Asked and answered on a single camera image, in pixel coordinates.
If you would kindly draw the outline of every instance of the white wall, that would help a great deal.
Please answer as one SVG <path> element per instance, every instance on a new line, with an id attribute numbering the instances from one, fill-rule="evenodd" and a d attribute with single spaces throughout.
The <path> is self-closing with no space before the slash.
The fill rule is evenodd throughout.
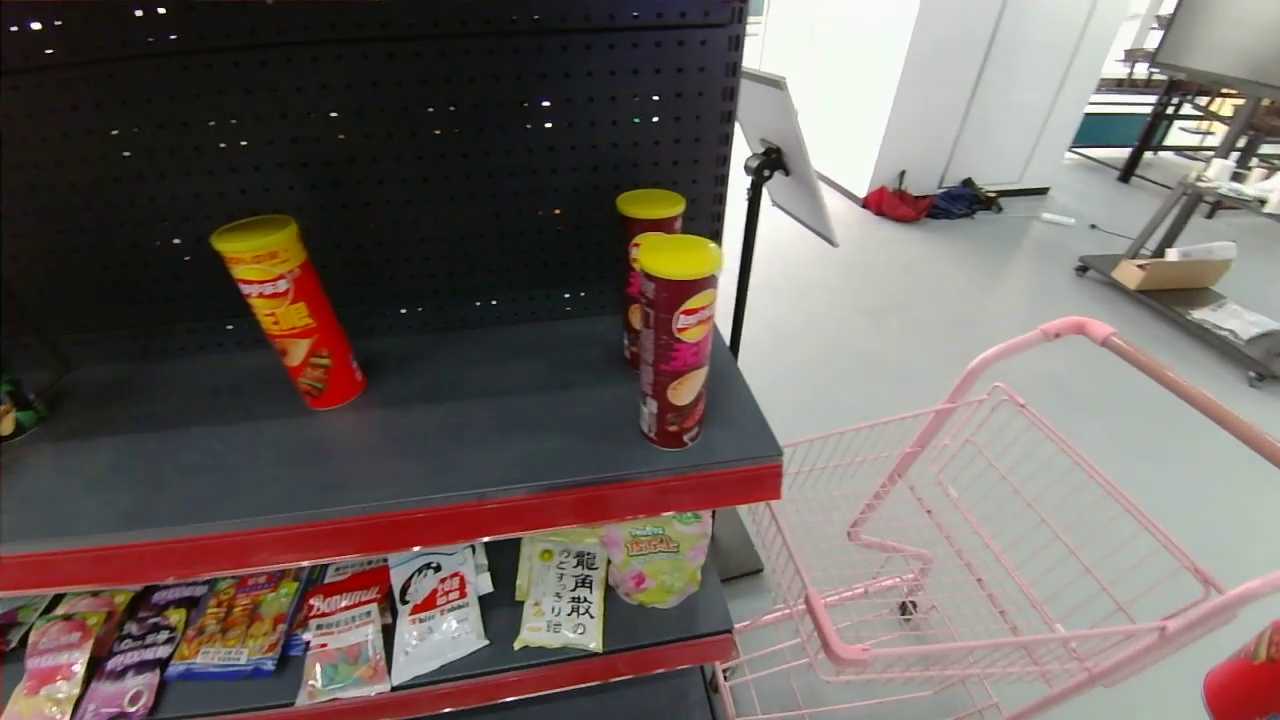
<path id="1" fill-rule="evenodd" d="M 864 187 L 892 184 L 905 169 L 910 190 L 938 188 L 1004 4 L 922 0 L 874 172 Z"/>
<path id="2" fill-rule="evenodd" d="M 1025 184 L 1028 165 L 1059 108 L 1068 72 L 1100 3 L 1116 4 L 1002 3 L 995 40 L 941 184 L 956 184 L 969 176 L 984 186 Z M 1093 69 L 1091 81 L 1097 79 L 1098 68 Z M 1075 124 L 1085 102 L 1087 97 L 1080 99 L 1068 110 Z"/>
<path id="3" fill-rule="evenodd" d="M 1119 0 L 778 0 L 762 69 L 787 77 L 815 168 L 854 195 L 906 170 L 1048 187 L 1128 12 Z"/>
<path id="4" fill-rule="evenodd" d="M 844 187 L 865 187 L 872 177 L 919 6 L 769 3 L 760 69 L 787 78 L 817 169 Z"/>

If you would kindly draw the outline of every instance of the cable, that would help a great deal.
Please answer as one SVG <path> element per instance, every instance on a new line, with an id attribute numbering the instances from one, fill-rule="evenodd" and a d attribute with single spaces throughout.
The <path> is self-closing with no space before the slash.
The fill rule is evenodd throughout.
<path id="1" fill-rule="evenodd" d="M 1107 228 L 1101 228 L 1101 227 L 1098 227 L 1097 223 L 1089 223 L 1089 229 L 1091 231 L 1098 231 L 1101 233 L 1110 234 L 1112 237 L 1123 237 L 1124 240 L 1134 240 L 1134 237 L 1130 236 L 1130 234 L 1123 234 L 1123 233 L 1108 231 Z"/>

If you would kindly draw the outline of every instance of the red chip can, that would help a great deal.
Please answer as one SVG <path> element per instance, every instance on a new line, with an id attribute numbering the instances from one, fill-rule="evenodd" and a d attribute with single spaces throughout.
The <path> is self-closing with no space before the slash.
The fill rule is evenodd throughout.
<path id="1" fill-rule="evenodd" d="M 632 368 L 640 365 L 640 266 L 639 242 L 648 232 L 678 233 L 684 224 L 685 199 L 659 188 L 630 190 L 618 196 L 622 236 L 627 245 L 626 286 L 622 291 L 622 355 Z"/>
<path id="2" fill-rule="evenodd" d="M 684 450 L 703 433 L 721 249 L 694 234 L 639 240 L 640 429 L 663 450 Z"/>
<path id="3" fill-rule="evenodd" d="M 365 374 L 293 218 L 248 218 L 218 228 L 209 241 L 308 407 L 330 410 L 364 392 Z"/>
<path id="4" fill-rule="evenodd" d="M 1204 675 L 1212 720 L 1280 717 L 1280 620 Z"/>

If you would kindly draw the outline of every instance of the pink shopping cart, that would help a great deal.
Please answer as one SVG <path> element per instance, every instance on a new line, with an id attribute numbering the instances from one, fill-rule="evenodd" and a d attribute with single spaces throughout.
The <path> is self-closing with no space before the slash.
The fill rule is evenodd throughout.
<path id="1" fill-rule="evenodd" d="M 1280 443 L 1103 323 L 998 345 L 937 407 L 787 447 L 783 498 L 750 509 L 777 605 L 737 626 L 716 674 L 730 720 L 881 717 L 888 702 L 1032 717 L 1280 592 L 1280 571 L 1224 588 L 1009 388 L 966 397 L 993 364 L 1071 334 L 1280 468 Z"/>

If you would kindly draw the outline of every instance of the gray shelf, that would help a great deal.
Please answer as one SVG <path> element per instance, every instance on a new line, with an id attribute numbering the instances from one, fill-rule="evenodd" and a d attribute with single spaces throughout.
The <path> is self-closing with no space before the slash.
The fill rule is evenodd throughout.
<path id="1" fill-rule="evenodd" d="M 704 436 L 650 446 L 618 324 L 365 342 L 369 389 L 329 413 L 303 407 L 265 343 L 79 370 L 51 420 L 5 446 L 0 561 L 781 462 L 718 336 Z"/>
<path id="2" fill-rule="evenodd" d="M 595 656 L 595 653 L 579 650 L 512 650 L 512 643 L 520 633 L 522 605 L 513 600 L 518 542 L 489 543 L 488 551 L 489 568 L 495 587 L 494 592 L 480 600 L 480 607 L 489 644 L 462 660 L 416 678 L 393 693 Z M 637 607 L 620 600 L 612 589 L 608 591 L 604 602 L 604 656 L 713 635 L 727 637 L 733 632 L 733 620 L 728 614 L 728 603 L 724 600 L 719 577 L 710 564 L 703 570 L 701 588 L 673 609 Z M 20 653 L 12 652 L 0 667 L 0 685 L 4 688 L 4 698 L 9 697 L 20 676 Z M 300 659 L 283 659 L 279 670 L 270 678 L 168 682 L 164 684 L 152 717 L 178 720 L 288 707 L 297 698 L 301 682 L 302 664 Z M 488 715 L 481 714 L 476 717 L 488 717 Z"/>
<path id="3" fill-rule="evenodd" d="M 483 707 L 449 717 L 457 720 L 567 720 L 608 716 L 609 720 L 712 720 L 712 698 L 701 670 L 687 667 L 594 685 L 547 697 Z"/>

